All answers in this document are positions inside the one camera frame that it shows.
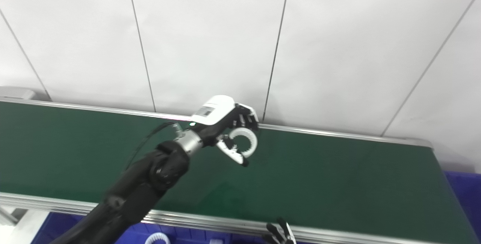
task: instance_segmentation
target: black robotic arm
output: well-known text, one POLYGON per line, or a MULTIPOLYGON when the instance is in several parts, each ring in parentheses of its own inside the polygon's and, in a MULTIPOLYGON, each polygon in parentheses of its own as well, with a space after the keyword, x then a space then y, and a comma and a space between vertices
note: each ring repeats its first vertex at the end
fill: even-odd
MULTIPOLYGON (((180 132, 173 141, 160 143, 127 168, 98 206, 51 244, 113 244, 129 226, 143 220, 187 172, 189 157, 202 147, 217 145, 236 162, 248 164, 232 137, 223 132, 229 128, 257 130, 258 119, 251 107, 216 95, 192 120, 191 129, 180 132)), ((257 145, 254 133, 246 136, 257 145)))

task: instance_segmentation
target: robot finger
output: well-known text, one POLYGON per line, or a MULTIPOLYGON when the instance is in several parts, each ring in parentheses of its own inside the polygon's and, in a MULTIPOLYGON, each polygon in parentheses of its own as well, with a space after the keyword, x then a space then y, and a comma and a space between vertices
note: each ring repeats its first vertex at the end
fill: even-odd
POLYGON ((281 244, 275 237, 269 234, 262 235, 262 239, 266 241, 268 244, 281 244))
POLYGON ((279 229, 277 229, 277 227, 272 224, 272 223, 268 223, 266 225, 267 229, 269 230, 269 232, 271 232, 271 234, 273 234, 277 240, 281 243, 285 242, 286 240, 286 237, 284 237, 280 232, 279 232, 279 229))
POLYGON ((278 217, 277 223, 281 226, 282 230, 284 230, 284 235, 286 237, 291 236, 289 225, 287 224, 287 222, 283 218, 278 217))
POLYGON ((254 131, 259 130, 259 123, 256 121, 256 117, 252 114, 247 116, 246 126, 254 131))
POLYGON ((242 115, 242 114, 239 115, 239 123, 240 123, 240 127, 245 127, 245 125, 246 125, 244 115, 242 115))

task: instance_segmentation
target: cable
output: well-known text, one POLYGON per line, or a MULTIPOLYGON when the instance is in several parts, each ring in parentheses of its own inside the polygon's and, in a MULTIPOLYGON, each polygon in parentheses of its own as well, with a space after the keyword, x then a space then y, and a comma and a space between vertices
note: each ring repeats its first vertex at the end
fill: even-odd
POLYGON ((146 144, 146 142, 153 136, 155 135, 156 133, 158 133, 159 131, 161 131, 162 129, 165 129, 167 126, 170 126, 172 124, 175 124, 175 122, 167 122, 167 123, 163 123, 161 124, 160 126, 156 127, 155 129, 153 129, 147 136, 145 136, 145 138, 143 138, 143 140, 140 142, 139 146, 137 146, 137 148, 134 150, 134 152, 132 152, 130 154, 130 158, 129 158, 129 162, 127 163, 127 166, 125 166, 125 170, 127 170, 129 167, 130 167, 130 164, 132 163, 132 161, 134 160, 135 156, 137 156, 137 154, 139 153, 139 151, 142 149, 142 147, 144 147, 144 145, 146 144))

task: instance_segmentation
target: white curved part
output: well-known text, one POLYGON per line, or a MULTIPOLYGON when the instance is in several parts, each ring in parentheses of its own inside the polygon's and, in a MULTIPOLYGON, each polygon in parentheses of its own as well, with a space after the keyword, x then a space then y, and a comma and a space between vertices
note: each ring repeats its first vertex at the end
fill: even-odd
POLYGON ((167 235, 161 232, 151 234, 150 237, 148 237, 145 241, 145 244, 153 244, 157 240, 163 240, 165 244, 170 244, 170 240, 167 235))
POLYGON ((240 152, 244 157, 250 157, 257 148, 257 136, 250 129, 245 127, 238 127, 229 133, 229 138, 233 139, 236 136, 245 136, 251 143, 251 147, 245 151, 240 152))
POLYGON ((237 146, 234 145, 232 149, 227 148, 227 145, 225 145, 224 140, 218 141, 217 142, 217 147, 224 152, 226 155, 228 155, 230 158, 232 158, 235 162, 242 164, 244 163, 244 156, 237 153, 237 146))

